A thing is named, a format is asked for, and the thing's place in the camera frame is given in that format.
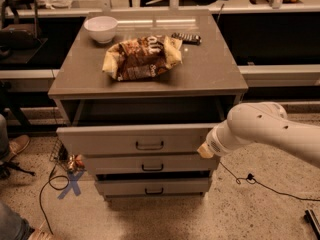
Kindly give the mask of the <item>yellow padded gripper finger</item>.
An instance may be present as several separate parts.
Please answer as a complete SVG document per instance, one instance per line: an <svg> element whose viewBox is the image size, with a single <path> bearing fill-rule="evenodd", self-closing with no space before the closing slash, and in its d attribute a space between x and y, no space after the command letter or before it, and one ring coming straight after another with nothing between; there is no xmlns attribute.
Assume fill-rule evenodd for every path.
<svg viewBox="0 0 320 240"><path fill-rule="evenodd" d="M205 159L210 159L214 156L214 153L209 149L209 145L206 142L197 149L197 152Z"/></svg>

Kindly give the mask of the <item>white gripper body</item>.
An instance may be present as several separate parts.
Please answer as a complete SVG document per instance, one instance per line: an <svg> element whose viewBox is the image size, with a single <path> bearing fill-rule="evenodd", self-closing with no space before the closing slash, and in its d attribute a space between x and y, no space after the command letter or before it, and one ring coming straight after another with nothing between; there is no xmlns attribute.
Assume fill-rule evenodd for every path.
<svg viewBox="0 0 320 240"><path fill-rule="evenodd" d="M247 141L234 135L227 121L223 121L215 125L207 134L205 147L212 157L214 155L224 156L246 144Z"/></svg>

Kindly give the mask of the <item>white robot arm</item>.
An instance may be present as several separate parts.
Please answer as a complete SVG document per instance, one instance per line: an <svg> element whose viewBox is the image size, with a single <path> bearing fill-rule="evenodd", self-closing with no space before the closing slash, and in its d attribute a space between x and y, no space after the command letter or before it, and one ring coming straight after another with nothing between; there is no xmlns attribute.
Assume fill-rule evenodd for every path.
<svg viewBox="0 0 320 240"><path fill-rule="evenodd" d="M320 127L288 120L285 109L275 102L234 106L227 119L207 134L197 152L209 159L251 143L276 147L320 167Z"/></svg>

